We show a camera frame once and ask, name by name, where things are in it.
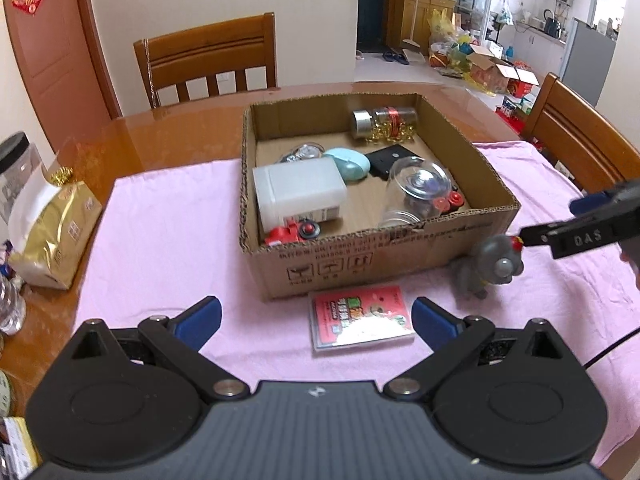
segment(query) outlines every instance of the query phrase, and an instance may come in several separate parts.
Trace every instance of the dark blue door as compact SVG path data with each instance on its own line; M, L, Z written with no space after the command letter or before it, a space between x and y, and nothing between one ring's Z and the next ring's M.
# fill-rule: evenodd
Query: dark blue door
M384 0L358 0L358 49L377 50L383 46Z

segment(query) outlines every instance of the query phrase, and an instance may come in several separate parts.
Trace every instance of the white cabinet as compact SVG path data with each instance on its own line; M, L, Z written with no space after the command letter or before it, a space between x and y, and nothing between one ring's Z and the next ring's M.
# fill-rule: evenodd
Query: white cabinet
M564 56L564 45L543 33L527 29L517 32L513 41L513 57L527 63L542 85L546 74L558 74Z

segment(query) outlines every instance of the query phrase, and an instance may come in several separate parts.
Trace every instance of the black lid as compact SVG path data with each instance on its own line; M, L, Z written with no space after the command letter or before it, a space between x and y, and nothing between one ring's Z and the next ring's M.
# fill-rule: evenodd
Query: black lid
M4 173L29 147L29 139L24 132L14 133L0 144L0 173Z

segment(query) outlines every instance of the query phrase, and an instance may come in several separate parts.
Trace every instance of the refrigerator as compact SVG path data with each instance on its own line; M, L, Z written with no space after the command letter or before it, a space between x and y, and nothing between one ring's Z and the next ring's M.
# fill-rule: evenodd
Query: refrigerator
M595 107L615 49L615 40L574 18L558 74L560 81Z

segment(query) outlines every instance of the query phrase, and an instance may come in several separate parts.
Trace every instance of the white floor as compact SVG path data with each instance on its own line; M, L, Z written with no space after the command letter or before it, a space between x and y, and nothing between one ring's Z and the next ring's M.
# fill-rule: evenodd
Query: white floor
M397 61L388 62L382 54L364 53L364 59L356 61L356 81L408 81L412 83L438 83L448 86L460 86L478 97L491 110L502 104L501 95L489 96L479 90L470 89L459 79L441 76L428 64L403 65Z

